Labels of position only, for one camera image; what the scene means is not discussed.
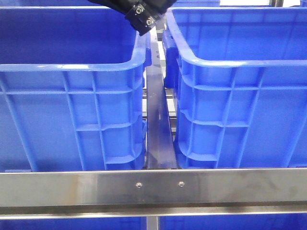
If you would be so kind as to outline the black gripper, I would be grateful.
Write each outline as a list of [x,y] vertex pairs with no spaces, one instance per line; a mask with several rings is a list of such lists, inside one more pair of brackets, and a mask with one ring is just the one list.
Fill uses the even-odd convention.
[[124,14],[133,29],[143,36],[156,26],[176,0],[93,0],[91,2]]

